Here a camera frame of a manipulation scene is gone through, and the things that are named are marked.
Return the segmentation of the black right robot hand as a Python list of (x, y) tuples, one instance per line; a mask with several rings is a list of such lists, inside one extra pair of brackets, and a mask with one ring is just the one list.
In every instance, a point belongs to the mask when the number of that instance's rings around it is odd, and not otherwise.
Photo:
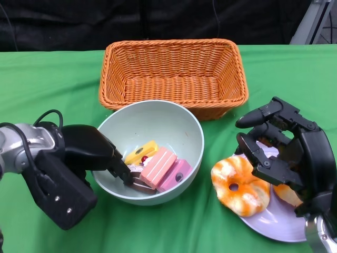
[(336, 162), (329, 140), (300, 110), (273, 97), (236, 122), (236, 154), (244, 154), (252, 174), (275, 186), (285, 184), (302, 201), (295, 213), (336, 217)]

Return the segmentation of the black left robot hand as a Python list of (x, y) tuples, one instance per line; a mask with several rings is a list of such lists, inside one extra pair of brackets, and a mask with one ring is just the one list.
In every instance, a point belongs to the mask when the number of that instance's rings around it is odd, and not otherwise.
[(134, 180), (116, 146), (90, 125), (38, 127), (51, 134), (54, 148), (39, 151), (22, 176), (38, 207), (61, 229), (78, 224), (96, 206), (86, 172), (107, 170), (130, 186)]

